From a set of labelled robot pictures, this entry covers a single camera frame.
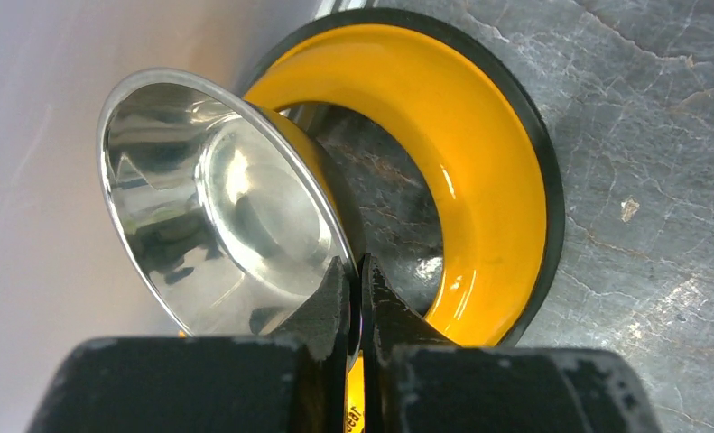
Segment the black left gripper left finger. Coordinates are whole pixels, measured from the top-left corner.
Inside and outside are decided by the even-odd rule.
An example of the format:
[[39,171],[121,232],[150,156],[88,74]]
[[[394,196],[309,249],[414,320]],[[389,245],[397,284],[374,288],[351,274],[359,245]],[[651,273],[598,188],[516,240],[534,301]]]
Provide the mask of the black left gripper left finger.
[[77,345],[31,432],[341,432],[348,280],[339,259],[267,336],[131,336]]

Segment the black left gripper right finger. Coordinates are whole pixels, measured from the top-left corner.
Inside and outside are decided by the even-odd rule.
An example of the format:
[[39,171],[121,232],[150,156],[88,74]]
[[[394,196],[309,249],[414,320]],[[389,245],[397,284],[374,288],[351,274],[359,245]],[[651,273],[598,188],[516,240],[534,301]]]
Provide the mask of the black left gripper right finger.
[[597,349],[461,346],[361,263],[368,432],[657,432],[644,387]]

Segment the steel pet bowl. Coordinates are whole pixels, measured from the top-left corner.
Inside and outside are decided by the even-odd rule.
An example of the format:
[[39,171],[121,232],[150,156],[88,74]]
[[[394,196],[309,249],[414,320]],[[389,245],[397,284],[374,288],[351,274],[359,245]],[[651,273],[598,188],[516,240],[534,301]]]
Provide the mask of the steel pet bowl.
[[137,71],[97,127],[99,178],[137,273],[188,336],[278,330],[364,224],[344,174],[293,121],[179,69]]

